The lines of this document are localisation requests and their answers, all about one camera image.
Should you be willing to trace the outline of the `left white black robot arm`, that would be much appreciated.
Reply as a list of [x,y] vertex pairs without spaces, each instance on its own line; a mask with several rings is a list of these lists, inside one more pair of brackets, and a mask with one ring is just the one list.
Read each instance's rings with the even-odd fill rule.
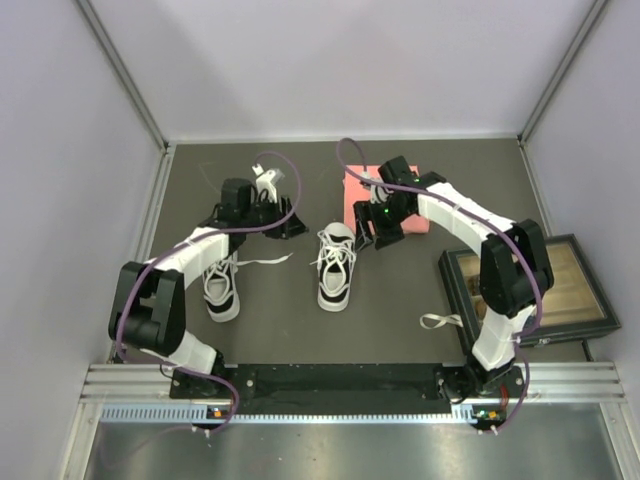
[[255,181],[223,182],[212,214],[182,242],[145,263],[128,262],[119,274],[109,337],[177,367],[193,371],[192,384],[205,396],[226,387],[221,355],[186,327],[185,291],[213,264],[230,260],[249,233],[289,239],[306,231],[287,196],[277,193],[280,172]]

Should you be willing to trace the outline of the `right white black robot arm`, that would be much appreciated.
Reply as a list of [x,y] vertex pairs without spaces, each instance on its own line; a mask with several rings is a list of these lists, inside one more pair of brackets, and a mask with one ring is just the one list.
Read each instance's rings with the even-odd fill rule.
[[403,239],[403,222],[419,216],[464,242],[480,260],[479,290],[486,305],[479,336],[464,367],[469,388],[487,396],[511,369],[530,317],[542,315],[542,298],[554,283],[540,226],[494,214],[458,192],[442,176],[417,175],[404,157],[385,162],[375,177],[358,180],[380,189],[381,200],[354,205],[356,247],[381,249]]

